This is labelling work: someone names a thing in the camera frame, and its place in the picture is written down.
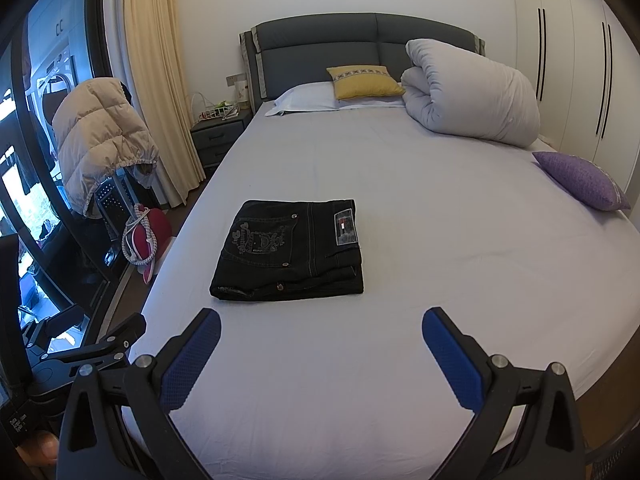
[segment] wire basket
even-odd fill
[[[204,110],[203,112],[200,112],[198,119],[200,121],[206,121],[208,119],[224,120],[235,117],[236,115],[238,115],[238,108],[236,107],[236,105],[231,104]]]
[[[202,98],[202,104],[204,105],[204,111],[200,112],[197,116],[193,110],[193,102],[196,96],[200,96]],[[196,124],[200,121],[207,121],[209,119],[222,119],[224,121],[225,119],[237,117],[238,114],[239,109],[235,103],[222,101],[215,105],[200,92],[196,92],[191,96],[191,117],[193,122]]]

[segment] wall outlet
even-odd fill
[[[241,73],[241,74],[235,74],[235,75],[226,76],[226,85],[227,86],[235,85],[236,81],[246,81],[246,75],[244,74],[244,72]]]

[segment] white pillow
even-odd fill
[[[266,116],[284,112],[323,112],[338,109],[334,84],[331,81],[294,86],[278,97],[273,104],[274,107],[265,113]]]
[[[290,88],[274,102],[266,116],[285,112],[326,112],[352,110],[366,107],[404,107],[402,96],[356,97],[338,101],[335,99],[334,84],[331,81],[306,83]]]

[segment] mattress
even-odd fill
[[[430,306],[488,354],[522,367],[563,362],[577,396],[638,327],[640,235],[546,176],[530,154],[549,149],[541,141],[528,151],[441,136],[401,108],[266,118],[270,107],[187,218],[130,356],[156,354],[202,307],[220,313],[220,343],[171,414],[215,478],[428,478],[472,418],[422,339]],[[341,198],[358,210],[362,295],[209,295],[246,200]]]

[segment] yellow cushion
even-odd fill
[[[334,80],[336,99],[402,95],[402,88],[386,70],[386,66],[348,65],[326,69]]]

